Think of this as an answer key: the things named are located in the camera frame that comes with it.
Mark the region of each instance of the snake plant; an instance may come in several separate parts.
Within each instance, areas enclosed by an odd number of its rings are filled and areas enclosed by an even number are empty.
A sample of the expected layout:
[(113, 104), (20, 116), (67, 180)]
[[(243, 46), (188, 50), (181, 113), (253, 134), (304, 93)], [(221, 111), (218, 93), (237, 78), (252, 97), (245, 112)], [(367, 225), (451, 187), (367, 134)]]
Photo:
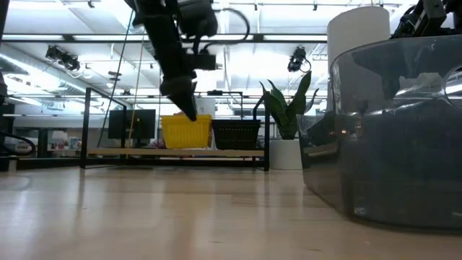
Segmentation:
[(271, 80), (268, 79), (268, 82), (272, 87), (271, 92), (266, 91), (265, 86), (260, 82), (263, 88), (265, 107), (269, 109), (269, 113), (276, 121), (282, 139), (293, 140), (297, 133), (297, 114), (303, 115), (313, 107), (313, 102), (319, 89), (314, 92), (311, 101), (307, 104), (306, 92), (311, 83), (311, 71), (309, 71), (300, 80), (300, 84), (292, 102), (286, 103), (281, 91), (274, 86)]

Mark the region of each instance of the white planter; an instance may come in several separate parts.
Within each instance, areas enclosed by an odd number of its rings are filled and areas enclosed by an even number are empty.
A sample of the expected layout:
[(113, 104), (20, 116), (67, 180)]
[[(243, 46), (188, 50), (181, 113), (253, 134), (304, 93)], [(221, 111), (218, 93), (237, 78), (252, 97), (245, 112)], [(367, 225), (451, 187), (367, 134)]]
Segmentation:
[(274, 170), (302, 170), (298, 140), (269, 142), (269, 167)]

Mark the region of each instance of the plastic basket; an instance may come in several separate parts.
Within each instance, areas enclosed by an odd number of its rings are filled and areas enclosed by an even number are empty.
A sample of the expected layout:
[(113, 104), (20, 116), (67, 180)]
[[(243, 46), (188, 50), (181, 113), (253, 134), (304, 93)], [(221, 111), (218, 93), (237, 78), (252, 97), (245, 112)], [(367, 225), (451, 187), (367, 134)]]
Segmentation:
[(205, 148), (212, 142), (212, 116), (197, 116), (191, 122), (186, 116), (161, 116), (165, 146), (168, 149)]
[(213, 120), (215, 144), (220, 150), (256, 150), (260, 120)]

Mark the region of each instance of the black robotic arm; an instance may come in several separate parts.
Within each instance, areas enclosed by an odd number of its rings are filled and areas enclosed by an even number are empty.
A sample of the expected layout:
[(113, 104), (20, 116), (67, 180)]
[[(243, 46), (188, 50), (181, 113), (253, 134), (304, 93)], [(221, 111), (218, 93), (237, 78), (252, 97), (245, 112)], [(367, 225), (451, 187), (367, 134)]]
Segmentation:
[[(210, 0), (125, 0), (136, 12), (134, 26), (143, 25), (152, 46), (154, 58), (164, 74), (160, 92), (172, 100), (192, 121), (196, 120), (194, 69), (215, 66), (214, 56), (199, 53), (202, 36), (217, 34), (218, 22)], [(178, 29), (187, 37), (194, 37), (193, 54), (183, 48)], [(206, 64), (194, 60), (206, 57)]]

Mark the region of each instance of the potted plant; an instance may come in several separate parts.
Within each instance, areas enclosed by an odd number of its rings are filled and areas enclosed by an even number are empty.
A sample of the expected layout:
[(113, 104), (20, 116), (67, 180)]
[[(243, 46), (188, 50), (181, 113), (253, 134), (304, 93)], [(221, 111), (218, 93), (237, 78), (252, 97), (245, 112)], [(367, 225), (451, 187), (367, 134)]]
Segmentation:
[(311, 101), (306, 103), (306, 92), (311, 83), (311, 71), (303, 76), (295, 93), (292, 102), (287, 103), (283, 94), (276, 88), (271, 80), (268, 79), (271, 85), (271, 92), (267, 91), (260, 82), (263, 88), (263, 99), (265, 108), (269, 109), (269, 113), (276, 122), (282, 140), (270, 141), (270, 166), (273, 169), (281, 170), (301, 170), (302, 160), (300, 158), (300, 144), (295, 140), (297, 133), (297, 114), (305, 114), (312, 107), (317, 89)]

